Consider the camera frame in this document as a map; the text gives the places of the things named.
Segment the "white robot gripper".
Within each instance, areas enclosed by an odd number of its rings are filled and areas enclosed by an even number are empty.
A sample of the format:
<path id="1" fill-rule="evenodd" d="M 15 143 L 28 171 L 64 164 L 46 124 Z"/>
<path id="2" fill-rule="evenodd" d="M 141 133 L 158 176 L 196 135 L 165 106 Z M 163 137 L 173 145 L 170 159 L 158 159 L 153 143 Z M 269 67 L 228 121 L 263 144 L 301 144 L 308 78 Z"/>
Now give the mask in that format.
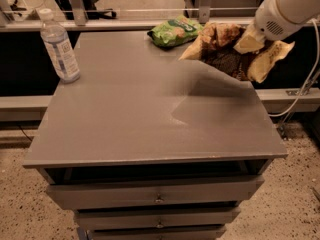
<path id="1" fill-rule="evenodd" d="M 264 0 L 257 9 L 254 25 L 241 30 L 233 48 L 240 54 L 256 52 L 265 40 L 283 40 L 320 14 L 320 0 Z"/>

